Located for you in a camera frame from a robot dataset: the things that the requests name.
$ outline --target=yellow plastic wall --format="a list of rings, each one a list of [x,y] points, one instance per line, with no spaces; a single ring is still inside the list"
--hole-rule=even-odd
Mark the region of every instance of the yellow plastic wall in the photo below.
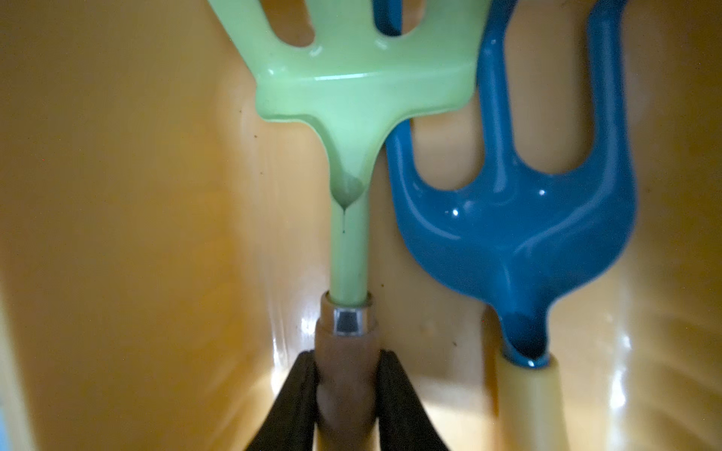
[[[592,0],[522,0],[506,44],[516,143],[560,172],[591,142]],[[266,0],[308,43],[299,3]],[[419,19],[418,2],[407,2]],[[573,450],[722,449],[719,0],[630,0],[632,242],[551,314]],[[329,285],[326,157],[264,123],[204,0],[0,2],[0,387],[19,451],[241,450]],[[414,123],[454,188],[482,163],[478,104]],[[382,153],[370,283],[453,450],[496,450],[495,316],[443,288],[396,229]]]

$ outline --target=metal ferrule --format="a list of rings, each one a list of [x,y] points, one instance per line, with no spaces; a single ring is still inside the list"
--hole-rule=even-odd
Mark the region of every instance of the metal ferrule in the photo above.
[[[376,328],[371,294],[360,307],[342,307],[331,301],[329,293],[321,296],[321,327],[338,336],[358,337]]]

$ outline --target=yellow handle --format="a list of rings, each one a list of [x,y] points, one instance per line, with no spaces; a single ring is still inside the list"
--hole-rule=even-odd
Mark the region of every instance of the yellow handle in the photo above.
[[[522,368],[496,358],[499,420],[504,451],[568,451],[559,363]]]

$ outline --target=green plastic shaft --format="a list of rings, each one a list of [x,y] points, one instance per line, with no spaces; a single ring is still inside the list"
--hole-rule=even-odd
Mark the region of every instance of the green plastic shaft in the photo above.
[[[331,197],[331,300],[344,307],[366,302],[368,189],[346,209]]]

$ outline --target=wooden handle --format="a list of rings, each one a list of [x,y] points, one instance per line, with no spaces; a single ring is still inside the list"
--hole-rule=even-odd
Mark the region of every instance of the wooden handle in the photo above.
[[[322,304],[323,308],[328,308],[328,304]],[[373,321],[374,327],[363,335],[334,335],[324,318],[327,315],[322,313],[316,323],[318,448],[370,450],[381,353],[378,328]]]
[[[500,438],[504,451],[568,451],[559,363],[541,369],[496,358]]]

